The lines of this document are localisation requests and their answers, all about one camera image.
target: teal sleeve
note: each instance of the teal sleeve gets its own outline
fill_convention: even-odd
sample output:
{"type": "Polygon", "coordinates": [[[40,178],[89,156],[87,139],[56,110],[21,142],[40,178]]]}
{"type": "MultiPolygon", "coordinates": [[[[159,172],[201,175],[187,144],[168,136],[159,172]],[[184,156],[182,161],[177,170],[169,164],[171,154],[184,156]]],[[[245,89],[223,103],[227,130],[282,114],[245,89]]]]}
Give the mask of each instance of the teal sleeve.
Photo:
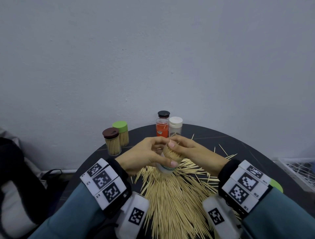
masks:
{"type": "Polygon", "coordinates": [[[249,213],[243,226],[255,239],[315,238],[315,219],[276,188],[249,213]]]}
{"type": "Polygon", "coordinates": [[[64,205],[29,239],[84,239],[91,228],[105,220],[103,211],[83,183],[72,192],[64,205]]]}

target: white plastic basket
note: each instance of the white plastic basket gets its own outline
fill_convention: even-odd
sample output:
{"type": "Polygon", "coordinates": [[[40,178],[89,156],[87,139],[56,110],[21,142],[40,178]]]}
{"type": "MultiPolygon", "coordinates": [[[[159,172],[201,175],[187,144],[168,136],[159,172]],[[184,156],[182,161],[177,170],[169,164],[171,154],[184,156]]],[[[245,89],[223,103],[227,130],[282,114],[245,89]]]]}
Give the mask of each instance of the white plastic basket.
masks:
{"type": "Polygon", "coordinates": [[[273,161],[304,191],[315,192],[315,158],[275,158],[273,161]]]}

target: fingernail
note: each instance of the fingernail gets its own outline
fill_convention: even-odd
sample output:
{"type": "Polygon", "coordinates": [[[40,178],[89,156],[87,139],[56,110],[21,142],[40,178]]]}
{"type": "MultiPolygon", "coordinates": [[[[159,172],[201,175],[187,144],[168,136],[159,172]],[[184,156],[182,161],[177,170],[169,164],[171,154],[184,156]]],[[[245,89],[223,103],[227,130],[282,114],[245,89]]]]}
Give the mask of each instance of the fingernail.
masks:
{"type": "Polygon", "coordinates": [[[173,142],[173,141],[170,141],[170,142],[169,142],[169,147],[172,149],[174,146],[175,146],[174,142],[173,142]]]}
{"type": "Polygon", "coordinates": [[[175,168],[175,167],[177,167],[178,166],[178,163],[176,162],[176,161],[171,161],[171,166],[172,166],[172,168],[175,168]]]}

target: round table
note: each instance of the round table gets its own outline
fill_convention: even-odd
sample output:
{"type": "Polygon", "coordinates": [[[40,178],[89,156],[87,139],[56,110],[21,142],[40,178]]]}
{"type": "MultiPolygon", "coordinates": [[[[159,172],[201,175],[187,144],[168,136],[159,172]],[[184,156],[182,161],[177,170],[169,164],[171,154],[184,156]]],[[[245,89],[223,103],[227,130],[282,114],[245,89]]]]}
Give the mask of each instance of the round table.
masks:
{"type": "MultiPolygon", "coordinates": [[[[315,205],[312,201],[310,195],[305,192],[290,176],[288,176],[281,168],[279,168],[275,163],[273,163],[269,158],[255,150],[254,148],[248,146],[247,144],[228,136],[224,133],[218,132],[216,130],[208,129],[196,125],[183,124],[182,135],[187,138],[192,138],[194,134],[194,140],[205,146],[210,150],[226,157],[226,154],[219,147],[219,144],[226,151],[228,155],[237,154],[235,158],[239,160],[247,160],[257,169],[268,175],[269,177],[276,180],[283,188],[283,192],[289,198],[294,200],[302,208],[304,208],[309,214],[315,217],[315,205]]],[[[129,131],[130,142],[127,146],[122,147],[122,153],[126,152],[128,149],[132,148],[134,145],[139,143],[145,137],[156,136],[155,125],[148,125],[140,127],[129,131]]],[[[68,199],[73,190],[81,182],[80,176],[86,172],[91,166],[93,166],[100,158],[107,159],[109,155],[107,153],[107,147],[104,144],[98,150],[96,150],[87,160],[80,166],[76,171],[70,182],[68,183],[66,189],[64,190],[56,211],[64,204],[68,199]]],[[[142,182],[138,181],[136,184],[132,184],[132,190],[140,193],[142,182]]],[[[146,238],[150,238],[151,233],[147,232],[146,238]]]]}

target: gray wall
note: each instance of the gray wall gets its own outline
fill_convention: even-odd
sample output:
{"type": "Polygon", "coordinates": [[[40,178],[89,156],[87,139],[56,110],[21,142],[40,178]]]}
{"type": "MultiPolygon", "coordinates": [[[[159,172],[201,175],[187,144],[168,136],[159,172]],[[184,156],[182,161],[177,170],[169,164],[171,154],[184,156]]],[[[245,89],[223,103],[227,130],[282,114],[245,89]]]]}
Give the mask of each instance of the gray wall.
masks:
{"type": "Polygon", "coordinates": [[[315,155],[313,1],[0,2],[0,126],[78,168],[169,110],[268,157],[315,155]]]}

